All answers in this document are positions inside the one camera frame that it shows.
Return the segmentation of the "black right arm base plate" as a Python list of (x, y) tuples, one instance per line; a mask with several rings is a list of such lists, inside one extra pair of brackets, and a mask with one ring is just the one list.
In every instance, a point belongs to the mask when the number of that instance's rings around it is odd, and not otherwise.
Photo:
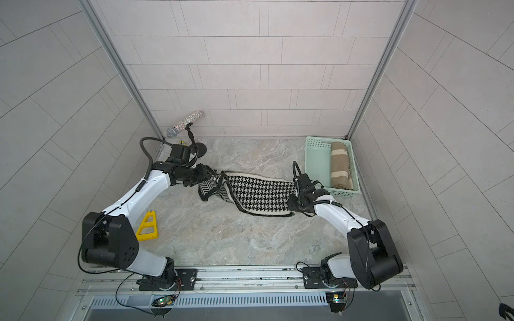
[(336, 278), (328, 268), (305, 266), (298, 269), (303, 275), (306, 289), (354, 289), (358, 287), (355, 278)]

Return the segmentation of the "black white houndstooth scarf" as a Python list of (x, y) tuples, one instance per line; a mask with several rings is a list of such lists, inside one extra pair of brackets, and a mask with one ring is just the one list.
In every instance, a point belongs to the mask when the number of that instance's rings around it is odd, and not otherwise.
[(258, 217), (292, 217), (288, 199), (295, 192), (294, 183), (253, 174), (220, 172), (198, 184), (202, 201), (217, 196), (237, 210)]

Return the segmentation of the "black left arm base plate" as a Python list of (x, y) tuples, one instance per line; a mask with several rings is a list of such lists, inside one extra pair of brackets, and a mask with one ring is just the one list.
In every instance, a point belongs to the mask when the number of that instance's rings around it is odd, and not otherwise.
[(179, 268), (165, 270), (159, 277), (143, 276), (137, 281), (139, 291), (190, 291), (195, 287), (198, 269)]

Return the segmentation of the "brown beige plaid scarf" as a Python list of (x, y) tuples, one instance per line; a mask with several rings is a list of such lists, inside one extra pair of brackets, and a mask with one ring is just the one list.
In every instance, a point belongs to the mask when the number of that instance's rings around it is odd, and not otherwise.
[(342, 142), (331, 143), (331, 187), (353, 190), (349, 152)]

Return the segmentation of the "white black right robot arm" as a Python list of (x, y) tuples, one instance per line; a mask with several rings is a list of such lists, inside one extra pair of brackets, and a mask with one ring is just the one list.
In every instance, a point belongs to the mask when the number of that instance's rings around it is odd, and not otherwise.
[(400, 254), (383, 221), (369, 221), (348, 210), (320, 182), (301, 172), (297, 162), (293, 162), (292, 169), (294, 192), (288, 198), (289, 209), (323, 218), (347, 240), (347, 255), (333, 254), (321, 261), (321, 279), (326, 286), (334, 288), (352, 278), (365, 289), (374, 290), (404, 271)]

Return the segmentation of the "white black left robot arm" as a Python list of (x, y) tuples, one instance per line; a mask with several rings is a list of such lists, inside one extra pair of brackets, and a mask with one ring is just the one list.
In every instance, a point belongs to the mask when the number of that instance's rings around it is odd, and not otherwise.
[(196, 163), (206, 151), (203, 143), (172, 144), (165, 161), (150, 158), (144, 177), (129, 192), (100, 213), (90, 212), (83, 219), (77, 261), (140, 274), (148, 284), (171, 288), (177, 280), (174, 261), (142, 249), (134, 228), (163, 191), (178, 183), (194, 186), (207, 178), (207, 167)]

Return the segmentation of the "mint green plastic basket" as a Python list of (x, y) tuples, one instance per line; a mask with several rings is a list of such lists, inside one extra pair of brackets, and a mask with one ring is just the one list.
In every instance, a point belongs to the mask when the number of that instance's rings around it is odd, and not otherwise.
[[(331, 143), (343, 143), (349, 153), (349, 173), (353, 190), (334, 189), (331, 186)], [(350, 140), (330, 139), (317, 136), (305, 138), (305, 171), (314, 181), (319, 181), (331, 195), (338, 197), (354, 197), (361, 193), (356, 160)]]

